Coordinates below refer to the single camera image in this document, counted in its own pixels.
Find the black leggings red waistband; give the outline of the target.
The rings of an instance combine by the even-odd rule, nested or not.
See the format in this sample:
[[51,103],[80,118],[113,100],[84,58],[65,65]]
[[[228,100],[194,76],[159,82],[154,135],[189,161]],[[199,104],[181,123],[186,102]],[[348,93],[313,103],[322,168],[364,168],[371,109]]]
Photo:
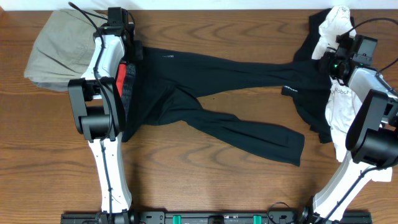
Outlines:
[[304,135],[276,124],[243,121],[233,114],[208,111],[199,98],[244,88],[279,86],[298,114],[319,136],[331,141],[325,118],[331,81],[318,61],[297,54],[286,64],[235,62],[207,55],[146,47],[129,64],[122,100],[127,142],[143,124],[184,121],[191,127],[265,159],[300,165]]

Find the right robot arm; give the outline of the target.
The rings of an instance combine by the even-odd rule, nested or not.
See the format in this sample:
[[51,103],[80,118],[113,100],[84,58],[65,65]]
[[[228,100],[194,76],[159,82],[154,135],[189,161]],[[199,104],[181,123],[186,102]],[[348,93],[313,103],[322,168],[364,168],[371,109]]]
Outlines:
[[397,165],[397,95],[374,68],[370,55],[325,52],[320,70],[352,89],[362,102],[345,140],[347,153],[329,183],[312,199],[302,223],[339,223],[351,201]]

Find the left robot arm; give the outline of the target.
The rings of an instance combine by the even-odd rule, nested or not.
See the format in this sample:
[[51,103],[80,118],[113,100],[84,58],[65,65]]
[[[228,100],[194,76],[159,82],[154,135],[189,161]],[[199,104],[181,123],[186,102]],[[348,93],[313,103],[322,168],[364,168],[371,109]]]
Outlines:
[[125,107],[122,87],[125,64],[136,59],[140,42],[128,28],[100,27],[94,34],[95,50],[80,78],[70,80],[68,94],[77,131],[93,153],[101,188],[101,210],[92,214],[64,214],[62,223],[138,223],[131,210],[122,157]]

